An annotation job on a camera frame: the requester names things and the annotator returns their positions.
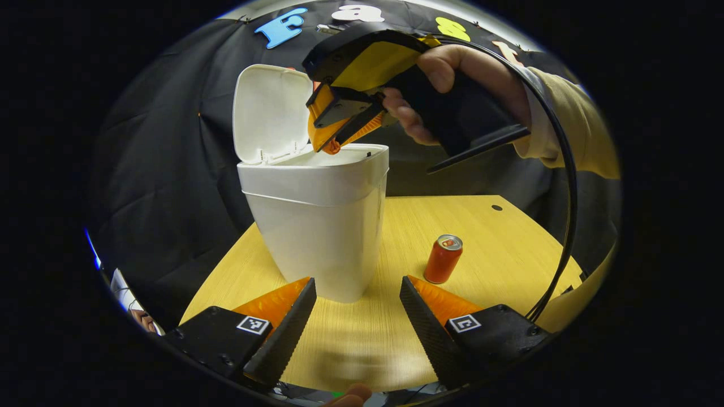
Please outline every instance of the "person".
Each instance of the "person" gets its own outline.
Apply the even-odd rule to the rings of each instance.
[[[467,46],[446,45],[426,51],[418,58],[417,65],[440,93],[446,93],[453,87],[456,71],[481,83],[522,125],[530,129],[530,135],[513,141],[518,155],[539,159],[549,168],[563,167],[560,147],[548,116],[530,89],[503,63]],[[576,169],[594,172],[607,179],[618,179],[620,169],[613,141],[598,109],[584,89],[562,77],[532,67],[516,69],[531,80],[553,108],[568,137]],[[439,144],[398,89],[385,88],[383,92],[383,107],[398,119],[407,135],[426,146]],[[564,328],[600,286],[614,250],[615,247],[611,248],[606,259],[581,286],[551,300],[536,323],[550,332]],[[354,384],[345,394],[324,405],[362,407],[371,394],[364,384]]]

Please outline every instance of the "black backdrop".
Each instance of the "black backdrop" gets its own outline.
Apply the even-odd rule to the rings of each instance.
[[[82,218],[104,115],[159,52],[238,4],[124,5],[1,15],[13,74],[6,118],[16,130],[5,394],[20,405],[258,405],[147,341],[95,271]],[[453,405],[719,405],[721,328],[702,300],[715,298],[707,288],[716,285],[697,283],[717,271],[697,261],[716,253],[702,250],[699,231],[699,214],[709,213],[701,192],[711,185],[698,180],[711,156],[696,137],[712,135],[720,112],[707,108],[706,80],[677,80],[696,68],[692,57],[710,55],[710,42],[699,40],[715,38],[718,26],[703,18],[713,10],[696,2],[668,13],[632,2],[485,5],[561,55],[610,118],[624,228],[610,276],[583,314],[519,370]],[[688,280],[693,274],[702,280]]]
[[[303,70],[301,61],[327,35],[317,24],[344,4],[379,7],[403,30],[438,33],[436,17],[460,23],[471,40],[500,53],[505,42],[526,66],[573,78],[553,55],[526,52],[450,14],[396,0],[315,1],[303,4],[302,33],[274,49],[254,30],[295,7],[253,21],[213,20],[163,50],[124,90],[108,113],[93,150],[88,229],[109,271],[119,267],[139,301],[164,327],[175,327],[223,255],[251,225],[241,192],[231,126],[239,73],[251,64]],[[496,194],[561,240],[565,174],[504,146],[435,175],[440,148],[415,144],[398,126],[366,136],[390,146],[388,196]],[[618,181],[581,174],[581,210],[574,257],[592,272],[615,239]]]

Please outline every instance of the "blue letter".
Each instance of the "blue letter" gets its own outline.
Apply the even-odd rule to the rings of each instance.
[[[269,43],[266,45],[266,49],[272,49],[275,46],[299,35],[299,33],[302,32],[301,28],[293,28],[292,30],[290,30],[289,27],[299,27],[300,25],[302,25],[304,23],[304,19],[302,17],[299,17],[297,14],[302,14],[306,11],[307,9],[303,7],[294,9],[287,14],[284,14],[281,17],[275,18],[274,20],[262,25],[261,27],[257,28],[254,33],[258,33],[261,31],[261,33],[263,33],[269,40]]]

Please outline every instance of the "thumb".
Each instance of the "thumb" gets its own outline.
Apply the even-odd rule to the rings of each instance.
[[[450,92],[455,82],[455,70],[473,49],[467,46],[436,46],[417,59],[417,65],[425,73],[436,91]]]

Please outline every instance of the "black cloth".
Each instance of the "black cloth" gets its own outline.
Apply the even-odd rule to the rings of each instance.
[[[98,255],[123,272],[165,330],[177,326],[196,290],[253,222],[232,139],[237,76],[252,64],[303,70],[303,58],[327,36],[316,25],[339,24],[330,16],[343,4],[379,7],[387,23],[420,32],[438,33],[435,17],[446,17],[465,27],[475,43],[499,52],[491,41],[505,42],[524,65],[573,79],[548,54],[525,52],[462,19],[402,1],[306,3],[302,33],[271,50],[254,30],[294,7],[197,29],[162,52],[119,96],[99,132],[89,185],[88,231]],[[512,146],[426,176],[424,170],[444,158],[442,149],[415,144],[399,125],[361,142],[390,146],[388,196],[499,194],[559,240],[563,236],[565,175],[520,159]],[[573,255],[592,272],[603,249],[591,248],[610,247],[599,232],[611,242],[615,236],[608,203],[617,196],[611,182],[598,176],[581,177],[580,190],[579,224],[586,232],[578,235]]]

